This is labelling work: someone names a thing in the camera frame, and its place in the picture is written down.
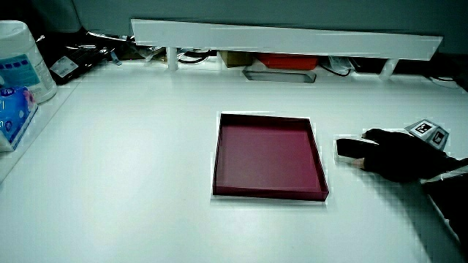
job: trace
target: white table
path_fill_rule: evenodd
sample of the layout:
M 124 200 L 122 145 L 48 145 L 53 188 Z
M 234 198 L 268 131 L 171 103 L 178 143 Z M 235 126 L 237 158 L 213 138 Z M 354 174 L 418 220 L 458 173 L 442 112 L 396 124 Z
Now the white table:
M 124 62 L 76 80 L 0 185 L 0 262 L 463 261 L 418 185 L 333 160 L 335 134 L 423 118 L 465 157 L 463 90 L 320 69 L 314 84 L 250 82 L 216 63 Z M 213 198 L 221 111 L 310 117 L 326 203 Z
M 177 70 L 177 47 L 244 52 L 387 58 L 388 80 L 399 59 L 429 61 L 442 37 L 264 26 L 131 19 L 139 45 L 166 47 L 168 68 Z

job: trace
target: label tag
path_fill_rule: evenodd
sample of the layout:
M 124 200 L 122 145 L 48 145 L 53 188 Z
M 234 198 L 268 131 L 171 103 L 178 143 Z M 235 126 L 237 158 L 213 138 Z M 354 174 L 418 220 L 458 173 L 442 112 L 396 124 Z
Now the label tag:
M 404 129 L 437 150 L 444 150 L 449 135 L 442 127 L 428 120 L 418 121 Z
M 39 77 L 26 54 L 0 59 L 0 76 L 7 87 L 31 87 L 39 83 Z
M 67 58 L 66 56 L 63 56 L 60 58 L 52 67 L 50 70 L 55 72 L 59 77 L 65 77 L 68 75 L 70 72 L 73 70 L 77 69 L 78 65 L 73 62 L 71 59 Z

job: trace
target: table surface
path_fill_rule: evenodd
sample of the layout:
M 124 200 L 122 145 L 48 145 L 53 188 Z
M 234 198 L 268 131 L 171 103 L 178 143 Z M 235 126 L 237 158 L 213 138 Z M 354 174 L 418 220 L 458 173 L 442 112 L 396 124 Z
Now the table surface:
M 0 156 L 13 167 L 0 184 L 0 262 L 464 261 L 419 184 L 335 162 L 333 138 L 428 118 L 465 157 L 466 92 L 318 68 L 313 84 L 255 82 L 219 63 L 106 64 L 41 105 L 43 129 Z M 223 111 L 309 117 L 326 202 L 213 197 Z

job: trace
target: black cloth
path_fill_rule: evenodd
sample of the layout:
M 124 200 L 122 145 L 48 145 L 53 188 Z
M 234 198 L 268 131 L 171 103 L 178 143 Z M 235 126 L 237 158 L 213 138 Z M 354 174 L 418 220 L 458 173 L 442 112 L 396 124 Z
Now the black cloth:
M 393 182 L 429 179 L 468 165 L 468 158 L 457 160 L 409 134 L 370 129 L 363 138 L 376 142 L 337 140 L 339 154 L 364 158 L 364 170 L 376 172 Z
M 468 249 L 467 189 L 468 173 L 423 184 L 424 192 L 432 198 L 460 239 L 465 255 Z

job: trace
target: square tray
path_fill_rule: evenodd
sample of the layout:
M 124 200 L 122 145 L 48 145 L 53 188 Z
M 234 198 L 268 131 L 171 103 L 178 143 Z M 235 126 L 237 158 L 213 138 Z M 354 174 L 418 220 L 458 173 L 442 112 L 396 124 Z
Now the square tray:
M 325 201 L 309 119 L 221 114 L 213 195 Z

